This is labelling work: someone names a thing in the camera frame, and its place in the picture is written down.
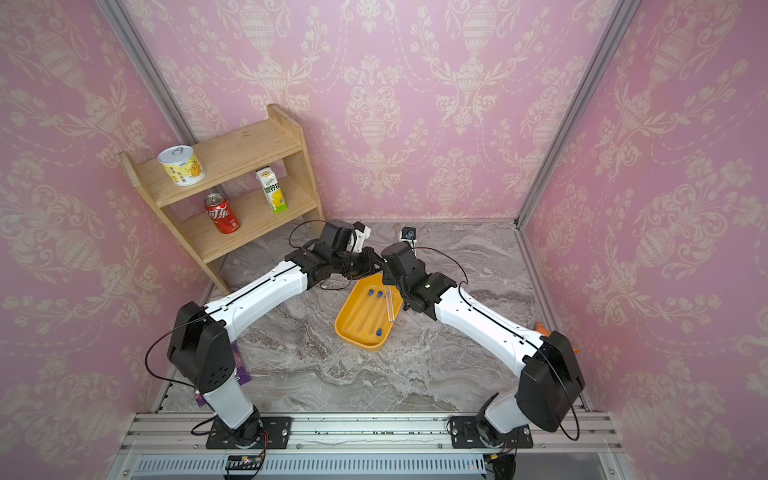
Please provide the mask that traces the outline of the test tube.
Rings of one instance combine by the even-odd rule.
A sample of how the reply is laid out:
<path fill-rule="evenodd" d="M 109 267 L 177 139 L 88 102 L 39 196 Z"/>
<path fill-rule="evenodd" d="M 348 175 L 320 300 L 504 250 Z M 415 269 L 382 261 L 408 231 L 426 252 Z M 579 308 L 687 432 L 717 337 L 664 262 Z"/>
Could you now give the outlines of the test tube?
<path fill-rule="evenodd" d="M 360 322 L 356 332 L 358 334 L 372 335 L 376 329 L 376 323 L 381 316 L 384 302 L 384 292 L 375 290 L 373 297 L 369 299 L 369 304 L 365 310 L 361 311 Z"/>
<path fill-rule="evenodd" d="M 349 317 L 347 318 L 345 326 L 347 328 L 351 328 L 352 324 L 356 321 L 356 319 L 361 315 L 361 311 L 365 310 L 369 304 L 369 299 L 373 297 L 375 294 L 374 289 L 369 289 L 368 292 L 361 296 L 358 300 L 354 308 L 352 309 L 351 313 L 349 314 Z"/>
<path fill-rule="evenodd" d="M 384 325 L 387 323 L 387 321 L 388 321 L 388 315 L 387 315 L 386 313 L 384 313 L 384 314 L 383 314 L 383 315 L 382 315 L 382 316 L 381 316 L 381 317 L 380 317 L 380 318 L 377 320 L 377 323 L 376 323 L 376 329 L 375 329 L 375 335 L 376 335 L 376 336 L 380 336 L 380 335 L 382 334 L 382 329 L 383 329 L 383 326 L 384 326 Z"/>
<path fill-rule="evenodd" d="M 395 315 L 394 298 L 393 298 L 391 286 L 384 287 L 384 298 L 385 298 L 385 305 L 387 309 L 388 321 L 390 323 L 393 323 L 395 321 L 396 315 Z"/>

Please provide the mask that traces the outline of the yellow plastic basin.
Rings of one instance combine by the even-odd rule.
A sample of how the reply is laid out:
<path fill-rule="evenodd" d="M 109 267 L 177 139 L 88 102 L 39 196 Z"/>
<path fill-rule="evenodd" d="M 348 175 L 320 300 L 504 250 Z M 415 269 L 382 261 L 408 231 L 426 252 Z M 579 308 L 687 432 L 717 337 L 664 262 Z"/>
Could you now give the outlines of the yellow plastic basin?
<path fill-rule="evenodd" d="M 388 339 L 404 301 L 381 273 L 356 282 L 336 317 L 336 334 L 368 352 L 380 350 Z"/>

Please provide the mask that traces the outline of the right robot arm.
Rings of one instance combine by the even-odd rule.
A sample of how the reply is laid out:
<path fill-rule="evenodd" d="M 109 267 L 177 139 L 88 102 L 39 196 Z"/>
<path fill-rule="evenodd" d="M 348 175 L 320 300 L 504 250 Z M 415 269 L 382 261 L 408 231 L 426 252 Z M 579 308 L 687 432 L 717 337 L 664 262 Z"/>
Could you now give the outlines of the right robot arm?
<path fill-rule="evenodd" d="M 498 445 L 519 427 L 562 428 L 575 411 L 585 380 L 570 340 L 514 323 L 474 299 L 450 277 L 429 273 L 414 249 L 401 241 L 382 252 L 383 280 L 404 305 L 450 326 L 493 354 L 518 378 L 517 388 L 492 396 L 478 411 L 481 438 Z"/>

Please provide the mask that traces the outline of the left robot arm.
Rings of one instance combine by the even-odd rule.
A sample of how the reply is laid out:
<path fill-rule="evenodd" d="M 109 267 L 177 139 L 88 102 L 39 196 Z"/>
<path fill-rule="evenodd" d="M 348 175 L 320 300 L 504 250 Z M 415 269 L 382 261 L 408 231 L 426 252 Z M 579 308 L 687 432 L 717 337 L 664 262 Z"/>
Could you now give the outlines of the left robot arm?
<path fill-rule="evenodd" d="M 333 275 L 350 281 L 381 271 L 361 222 L 328 220 L 320 235 L 296 246 L 274 268 L 239 290 L 177 312 L 167 358 L 214 412 L 214 422 L 238 448 L 266 446 L 261 415 L 237 380 L 231 344 L 261 317 Z"/>

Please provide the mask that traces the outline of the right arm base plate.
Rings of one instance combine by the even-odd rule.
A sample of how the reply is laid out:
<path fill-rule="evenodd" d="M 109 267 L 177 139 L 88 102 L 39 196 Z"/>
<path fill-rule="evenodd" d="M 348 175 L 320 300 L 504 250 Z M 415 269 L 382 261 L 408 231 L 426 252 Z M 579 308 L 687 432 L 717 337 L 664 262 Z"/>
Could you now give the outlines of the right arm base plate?
<path fill-rule="evenodd" d="M 534 446 L 531 431 L 527 425 L 502 434 L 476 416 L 454 415 L 448 418 L 446 429 L 451 436 L 454 449 L 485 448 L 506 451 L 531 449 Z"/>

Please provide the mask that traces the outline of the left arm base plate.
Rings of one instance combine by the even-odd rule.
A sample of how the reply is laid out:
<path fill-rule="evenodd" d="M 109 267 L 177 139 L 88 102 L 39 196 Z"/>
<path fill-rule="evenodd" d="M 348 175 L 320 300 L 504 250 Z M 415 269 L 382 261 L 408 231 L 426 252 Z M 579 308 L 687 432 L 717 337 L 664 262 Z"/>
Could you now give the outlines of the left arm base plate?
<path fill-rule="evenodd" d="M 231 430 L 216 418 L 206 440 L 206 448 L 284 450 L 290 439 L 292 423 L 290 416 L 262 416 L 257 426 Z"/>

